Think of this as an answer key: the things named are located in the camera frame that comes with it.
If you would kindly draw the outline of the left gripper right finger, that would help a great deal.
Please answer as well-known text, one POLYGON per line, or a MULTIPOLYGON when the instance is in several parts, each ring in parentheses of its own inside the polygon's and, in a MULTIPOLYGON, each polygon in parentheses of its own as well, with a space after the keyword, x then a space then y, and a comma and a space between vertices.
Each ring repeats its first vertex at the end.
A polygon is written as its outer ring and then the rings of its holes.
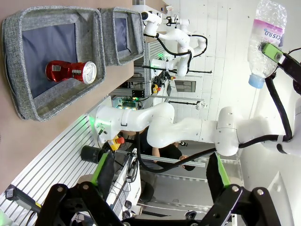
POLYGON ((200 221, 201 226, 224 226, 232 215, 246 226, 292 226, 293 215, 286 189, 280 178, 268 188, 251 191, 232 184, 218 155, 212 154, 206 177, 213 205, 200 221))

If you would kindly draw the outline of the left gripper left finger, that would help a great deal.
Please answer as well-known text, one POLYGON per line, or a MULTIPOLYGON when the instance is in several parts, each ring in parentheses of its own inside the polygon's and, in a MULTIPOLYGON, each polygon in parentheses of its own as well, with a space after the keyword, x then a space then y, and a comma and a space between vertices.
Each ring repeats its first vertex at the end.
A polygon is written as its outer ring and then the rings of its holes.
POLYGON ((114 177, 114 157, 104 153, 91 179, 69 188, 53 185, 42 205, 36 226, 91 226, 86 220, 74 219, 78 212, 88 212, 96 226, 121 226, 123 223, 106 199, 114 177))

